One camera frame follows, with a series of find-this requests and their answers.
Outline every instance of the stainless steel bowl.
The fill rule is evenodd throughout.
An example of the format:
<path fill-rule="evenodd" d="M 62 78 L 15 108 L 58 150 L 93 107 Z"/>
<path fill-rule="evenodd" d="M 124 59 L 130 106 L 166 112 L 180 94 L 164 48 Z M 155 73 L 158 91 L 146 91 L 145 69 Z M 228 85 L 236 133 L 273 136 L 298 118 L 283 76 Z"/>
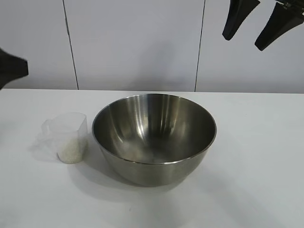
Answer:
<path fill-rule="evenodd" d="M 115 101 L 93 122 L 93 135 L 113 169 L 143 186 L 187 177 L 216 136 L 211 114 L 190 100 L 144 94 Z"/>

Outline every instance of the black object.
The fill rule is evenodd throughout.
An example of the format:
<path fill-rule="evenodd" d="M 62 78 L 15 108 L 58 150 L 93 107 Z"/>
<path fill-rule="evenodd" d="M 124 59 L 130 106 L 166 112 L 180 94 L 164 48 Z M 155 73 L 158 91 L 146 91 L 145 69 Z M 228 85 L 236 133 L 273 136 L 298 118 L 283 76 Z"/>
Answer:
<path fill-rule="evenodd" d="M 269 21 L 256 39 L 255 45 L 259 50 L 263 51 L 281 35 L 304 22 L 304 9 L 300 4 L 303 3 L 294 1 L 294 4 L 275 4 Z"/>
<path fill-rule="evenodd" d="M 258 4 L 258 0 L 230 0 L 228 18 L 223 31 L 226 40 L 232 39 L 242 22 Z"/>
<path fill-rule="evenodd" d="M 7 83 L 29 74 L 28 62 L 0 48 L 0 89 Z"/>

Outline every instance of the bowl rim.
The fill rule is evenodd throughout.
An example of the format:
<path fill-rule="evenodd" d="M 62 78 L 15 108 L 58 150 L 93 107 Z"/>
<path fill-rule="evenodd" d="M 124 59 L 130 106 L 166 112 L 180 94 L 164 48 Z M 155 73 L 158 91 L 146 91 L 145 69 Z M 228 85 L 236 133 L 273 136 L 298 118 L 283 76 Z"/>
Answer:
<path fill-rule="evenodd" d="M 120 156 L 118 156 L 118 155 L 116 155 L 116 154 L 114 154 L 114 153 L 108 151 L 108 150 L 107 150 L 107 149 L 106 149 L 106 148 L 97 140 L 97 138 L 96 138 L 96 136 L 95 136 L 95 132 L 94 132 L 94 125 L 95 125 L 95 122 L 96 122 L 98 116 L 100 115 L 100 113 L 101 113 L 103 110 L 105 110 L 106 108 L 108 108 L 109 106 L 111 106 L 112 104 L 116 103 L 116 102 L 119 102 L 119 101 L 122 101 L 122 100 L 125 100 L 125 99 L 128 99 L 128 98 L 131 98 L 131 97 L 146 96 L 146 95 L 166 95 L 166 96 L 174 96 L 174 97 L 176 97 L 176 98 L 181 98 L 181 99 L 185 99 L 185 100 L 187 100 L 187 101 L 190 101 L 190 102 L 192 102 L 192 103 L 198 105 L 198 106 L 201 107 L 202 109 L 204 109 L 204 110 L 206 111 L 206 113 L 211 117 L 211 119 L 212 119 L 212 121 L 213 121 L 213 123 L 214 123 L 214 128 L 215 128 L 215 129 L 214 129 L 214 135 L 213 135 L 213 138 L 212 138 L 211 142 L 210 142 L 202 151 L 200 151 L 200 152 L 198 152 L 198 153 L 196 153 L 196 154 L 194 154 L 194 155 L 192 155 L 192 156 L 190 156 L 190 157 L 187 157 L 187 158 L 184 158 L 184 159 L 181 159 L 181 160 L 177 160 L 177 161 L 168 161 L 168 162 L 140 162 L 140 161 L 137 161 L 137 162 L 136 162 L 136 161 L 132 161 L 132 160 L 129 160 L 129 159 L 122 158 L 122 157 L 120 157 Z M 214 142 L 214 140 L 215 140 L 215 138 L 216 138 L 216 135 L 217 135 L 217 125 L 216 125 L 216 122 L 215 122 L 213 116 L 210 114 L 210 112 L 209 112 L 207 109 L 205 109 L 203 106 L 199 105 L 198 103 L 196 103 L 196 102 L 194 102 L 194 101 L 192 101 L 192 100 L 189 100 L 189 99 L 184 98 L 184 97 L 181 97 L 181 96 L 171 95 L 171 94 L 145 93 L 145 94 L 138 94 L 138 95 L 131 95 L 131 96 L 123 97 L 123 98 L 120 98 L 120 99 L 118 99 L 118 100 L 115 100 L 115 101 L 111 102 L 110 104 L 106 105 L 103 109 L 101 109 L 101 110 L 98 112 L 98 114 L 95 116 L 95 118 L 94 118 L 94 120 L 93 120 L 93 123 L 92 123 L 92 135 L 93 135 L 95 141 L 98 143 L 98 145 L 102 148 L 102 150 L 103 150 L 104 152 L 106 152 L 106 153 L 108 153 L 109 155 L 114 156 L 114 157 L 116 157 L 116 158 L 118 158 L 118 159 L 124 160 L 124 161 L 126 161 L 126 162 L 132 162 L 132 163 L 143 164 L 143 165 L 167 165 L 167 164 L 176 164 L 176 163 L 179 163 L 179 162 L 183 162 L 183 161 L 192 159 L 192 158 L 194 158 L 194 157 L 196 157 L 196 156 L 198 156 L 198 155 L 204 153 L 207 149 L 209 149 L 209 147 L 213 144 L 213 142 Z"/>

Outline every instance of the white countertop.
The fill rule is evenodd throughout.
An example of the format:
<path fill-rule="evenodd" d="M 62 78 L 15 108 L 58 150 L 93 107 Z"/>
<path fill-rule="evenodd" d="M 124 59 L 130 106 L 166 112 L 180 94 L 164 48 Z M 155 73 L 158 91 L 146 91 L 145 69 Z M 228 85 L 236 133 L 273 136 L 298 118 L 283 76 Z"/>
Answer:
<path fill-rule="evenodd" d="M 65 112 L 93 118 L 141 92 L 0 91 L 0 228 L 301 228 L 304 95 L 172 92 L 202 105 L 218 134 L 180 184 L 126 184 L 90 134 L 87 159 L 66 165 L 35 145 Z"/>

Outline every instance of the plastic measuring cup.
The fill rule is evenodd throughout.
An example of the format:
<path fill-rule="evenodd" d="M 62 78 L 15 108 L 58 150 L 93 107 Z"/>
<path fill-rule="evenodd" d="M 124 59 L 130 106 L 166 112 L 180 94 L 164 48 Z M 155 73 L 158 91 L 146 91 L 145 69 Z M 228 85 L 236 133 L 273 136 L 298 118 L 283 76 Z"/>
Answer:
<path fill-rule="evenodd" d="M 87 150 L 86 115 L 66 113 L 46 120 L 42 126 L 40 139 L 51 139 L 58 158 L 66 164 L 82 161 Z"/>

